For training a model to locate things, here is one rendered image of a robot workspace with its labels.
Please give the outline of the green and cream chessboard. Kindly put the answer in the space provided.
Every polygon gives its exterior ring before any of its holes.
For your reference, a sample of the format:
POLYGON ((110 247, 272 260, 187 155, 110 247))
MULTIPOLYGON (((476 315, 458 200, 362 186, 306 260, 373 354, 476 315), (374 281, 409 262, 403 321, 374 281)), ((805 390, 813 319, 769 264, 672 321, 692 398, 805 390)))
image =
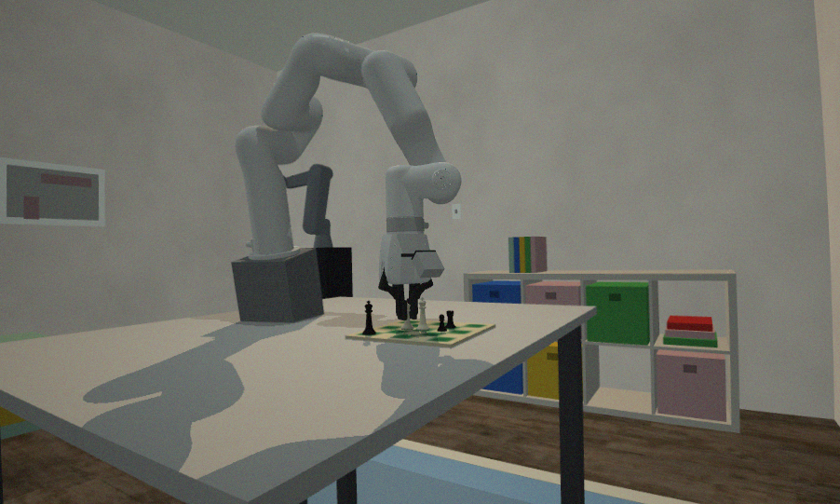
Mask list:
POLYGON ((348 334, 345 336, 345 339, 432 347, 455 347, 479 334, 495 328, 495 324, 454 322, 455 328, 446 328, 446 332, 438 332, 440 321, 426 320, 429 330, 418 331, 416 328, 420 320, 410 320, 410 322, 413 326, 411 330, 402 330, 401 326, 404 324, 404 320, 399 320, 373 328, 376 334, 364 335, 362 334, 363 331, 361 331, 348 334))

